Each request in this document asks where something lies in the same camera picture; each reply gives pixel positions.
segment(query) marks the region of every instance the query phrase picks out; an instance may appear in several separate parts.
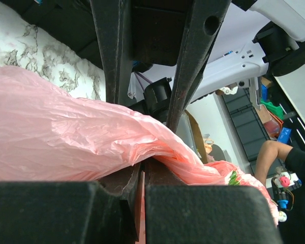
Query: pink plastic bag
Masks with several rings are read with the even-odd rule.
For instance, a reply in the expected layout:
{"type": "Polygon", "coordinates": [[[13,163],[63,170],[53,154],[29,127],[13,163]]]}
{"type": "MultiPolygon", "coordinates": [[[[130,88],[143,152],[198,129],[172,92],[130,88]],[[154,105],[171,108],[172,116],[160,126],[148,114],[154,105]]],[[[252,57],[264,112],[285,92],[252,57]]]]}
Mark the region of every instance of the pink plastic bag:
{"type": "Polygon", "coordinates": [[[75,99],[37,74],[0,67],[0,180],[94,180],[155,157],[189,185],[265,187],[228,162],[203,165],[150,116],[102,101],[75,99]]]}

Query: purple cable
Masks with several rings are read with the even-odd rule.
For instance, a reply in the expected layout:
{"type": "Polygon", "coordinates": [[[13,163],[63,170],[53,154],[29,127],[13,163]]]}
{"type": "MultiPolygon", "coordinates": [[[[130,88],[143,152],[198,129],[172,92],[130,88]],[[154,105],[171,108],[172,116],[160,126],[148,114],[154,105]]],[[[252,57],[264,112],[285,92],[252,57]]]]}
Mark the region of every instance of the purple cable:
{"type": "Polygon", "coordinates": [[[142,83],[141,83],[141,81],[140,81],[139,76],[137,75],[137,73],[136,73],[136,72],[134,72],[134,75],[136,76],[137,80],[139,81],[139,84],[140,84],[140,86],[141,86],[142,90],[144,90],[143,85],[142,85],[142,83]]]}
{"type": "Polygon", "coordinates": [[[137,73],[137,75],[139,75],[142,79],[144,79],[145,81],[147,81],[149,84],[152,84],[152,81],[149,80],[148,78],[146,78],[143,74],[140,74],[139,72],[135,72],[137,73]]]}

